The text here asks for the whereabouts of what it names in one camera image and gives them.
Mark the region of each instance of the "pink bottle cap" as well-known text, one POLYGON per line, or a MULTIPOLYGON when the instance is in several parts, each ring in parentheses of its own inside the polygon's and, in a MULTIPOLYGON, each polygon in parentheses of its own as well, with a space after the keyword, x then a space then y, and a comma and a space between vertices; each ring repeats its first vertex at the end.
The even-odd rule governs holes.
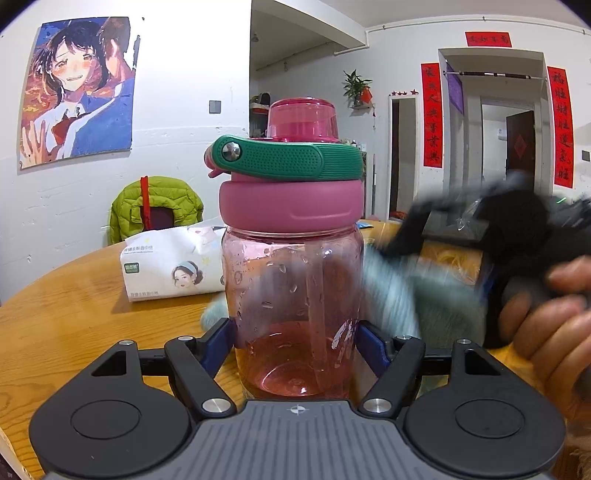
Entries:
POLYGON ((276 142, 339 141, 332 103, 316 98, 288 98, 269 109, 268 138, 276 142))
MULTIPOLYGON (((335 107, 326 100, 273 103, 267 129, 274 142, 339 142, 335 107)), ((223 173, 212 160, 210 177, 223 173)), ((232 173, 220 188, 220 213, 231 227, 264 233, 309 233, 354 225, 363 214, 360 180, 281 182, 232 173)))

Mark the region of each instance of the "green plant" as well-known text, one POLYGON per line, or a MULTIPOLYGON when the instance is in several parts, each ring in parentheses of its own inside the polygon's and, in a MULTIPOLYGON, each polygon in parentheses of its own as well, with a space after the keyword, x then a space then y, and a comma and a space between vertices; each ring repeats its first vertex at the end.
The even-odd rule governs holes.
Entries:
POLYGON ((359 95, 369 87, 369 84, 373 82, 373 80, 361 78, 357 75, 357 70, 354 70, 353 73, 343 72, 346 77, 345 86, 343 88, 345 89, 345 95, 349 98, 358 98, 359 95))

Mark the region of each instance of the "potted plant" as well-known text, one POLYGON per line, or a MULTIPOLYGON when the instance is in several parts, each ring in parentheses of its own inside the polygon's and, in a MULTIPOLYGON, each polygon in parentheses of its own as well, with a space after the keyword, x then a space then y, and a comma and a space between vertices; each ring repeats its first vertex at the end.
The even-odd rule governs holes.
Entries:
POLYGON ((364 103, 369 103, 371 100, 371 93, 369 93, 369 84, 373 80, 363 79, 357 75, 357 70, 353 73, 345 74, 345 95, 353 100, 353 107, 363 106, 364 103))

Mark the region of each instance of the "wall socket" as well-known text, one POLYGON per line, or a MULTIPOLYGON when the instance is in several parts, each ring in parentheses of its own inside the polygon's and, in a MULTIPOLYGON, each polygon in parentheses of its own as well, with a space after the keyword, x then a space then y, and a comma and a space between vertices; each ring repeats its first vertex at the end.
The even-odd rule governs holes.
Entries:
POLYGON ((222 113, 222 101, 221 100, 210 100, 209 101, 209 113, 222 113))

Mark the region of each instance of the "chinese calligraphy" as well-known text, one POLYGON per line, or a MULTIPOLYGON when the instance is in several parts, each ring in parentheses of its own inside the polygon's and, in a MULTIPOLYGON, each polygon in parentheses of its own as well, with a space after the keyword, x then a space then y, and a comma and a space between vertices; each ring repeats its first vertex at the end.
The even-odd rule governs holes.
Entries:
POLYGON ((426 167, 443 167, 443 108, 438 63, 421 65, 423 77, 424 155, 426 167))
POLYGON ((554 67, 548 67, 548 79, 554 110, 554 184, 573 188, 574 136, 569 82, 566 71, 554 67))
POLYGON ((507 47, 511 48, 508 32, 466 32, 469 47, 507 47))

